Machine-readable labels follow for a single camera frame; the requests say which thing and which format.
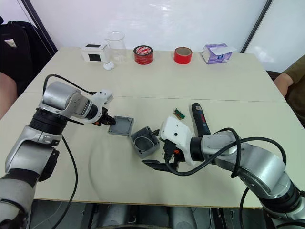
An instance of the small white box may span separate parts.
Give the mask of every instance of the small white box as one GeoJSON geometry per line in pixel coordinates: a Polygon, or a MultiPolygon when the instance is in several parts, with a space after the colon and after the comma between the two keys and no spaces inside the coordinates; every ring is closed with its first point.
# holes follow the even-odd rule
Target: small white box
{"type": "Polygon", "coordinates": [[[110,50],[107,44],[87,44],[81,48],[81,55],[87,62],[102,62],[109,61],[110,50]]]}

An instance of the red tape roll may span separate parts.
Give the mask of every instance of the red tape roll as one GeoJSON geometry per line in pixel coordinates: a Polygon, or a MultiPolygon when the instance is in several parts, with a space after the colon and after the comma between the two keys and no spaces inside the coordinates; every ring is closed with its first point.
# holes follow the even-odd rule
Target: red tape roll
{"type": "Polygon", "coordinates": [[[153,49],[146,45],[140,45],[134,48],[134,60],[138,64],[149,64],[153,62],[153,49]]]}
{"type": "Polygon", "coordinates": [[[192,50],[186,47],[176,48],[173,60],[179,64],[187,64],[191,61],[192,53],[192,50]]]}

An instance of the silver robotic arm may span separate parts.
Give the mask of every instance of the silver robotic arm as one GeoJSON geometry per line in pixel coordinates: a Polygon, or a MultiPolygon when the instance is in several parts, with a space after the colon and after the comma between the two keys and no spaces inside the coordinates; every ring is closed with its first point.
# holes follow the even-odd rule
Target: silver robotic arm
{"type": "MultiPolygon", "coordinates": [[[[188,126],[176,118],[168,117],[157,134],[165,142],[166,167],[157,161],[143,161],[154,169],[168,169],[180,176],[198,171],[193,169],[194,172],[178,172],[179,162],[184,161],[191,166],[196,161],[203,161],[202,167],[215,164],[229,171],[235,168],[237,146],[231,132],[195,137],[188,126]],[[169,163],[172,155],[174,162],[169,163]]],[[[297,225],[305,227],[305,197],[285,172],[285,163],[273,153],[245,142],[241,143],[240,159],[237,173],[239,178],[259,198],[273,224],[279,228],[300,228],[297,225]]]]}
{"type": "Polygon", "coordinates": [[[25,126],[6,162],[0,179],[0,228],[26,226],[38,181],[48,179],[57,162],[57,146],[71,117],[84,123],[114,125],[104,104],[112,92],[101,90],[90,99],[80,90],[54,82],[43,94],[30,124],[25,126]]]}

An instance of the floor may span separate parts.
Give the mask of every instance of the floor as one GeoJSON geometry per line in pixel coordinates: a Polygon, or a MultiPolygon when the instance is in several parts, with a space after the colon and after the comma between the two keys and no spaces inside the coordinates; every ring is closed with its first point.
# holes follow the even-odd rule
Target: floor
{"type": "MultiPolygon", "coordinates": [[[[51,229],[59,217],[62,215],[66,202],[35,200],[33,202],[31,221],[29,229],[51,229]]],[[[106,210],[107,205],[99,205],[99,212],[106,210]]],[[[154,224],[156,226],[168,226],[168,215],[166,207],[159,206],[138,206],[138,220],[142,224],[154,224]]],[[[195,221],[198,229],[215,229],[213,223],[210,223],[210,209],[209,208],[192,208],[195,221]]],[[[224,213],[231,216],[228,217],[228,229],[240,229],[238,221],[238,209],[224,209],[224,213]]],[[[88,214],[86,212],[85,203],[72,203],[70,209],[57,227],[58,229],[83,229],[87,225],[81,225],[83,216],[88,214]]],[[[95,228],[99,223],[99,216],[95,214],[92,220],[92,228],[95,228]]],[[[262,211],[260,209],[244,209],[244,228],[245,229],[265,229],[262,211]]]]}

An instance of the person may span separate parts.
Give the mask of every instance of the person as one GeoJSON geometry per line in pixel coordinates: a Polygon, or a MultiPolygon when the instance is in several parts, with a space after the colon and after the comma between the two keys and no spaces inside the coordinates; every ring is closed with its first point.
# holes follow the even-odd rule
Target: person
{"type": "Polygon", "coordinates": [[[305,127],[305,55],[283,71],[274,83],[305,127]]]}
{"type": "Polygon", "coordinates": [[[16,82],[4,73],[0,73],[0,119],[17,99],[16,82]]]}

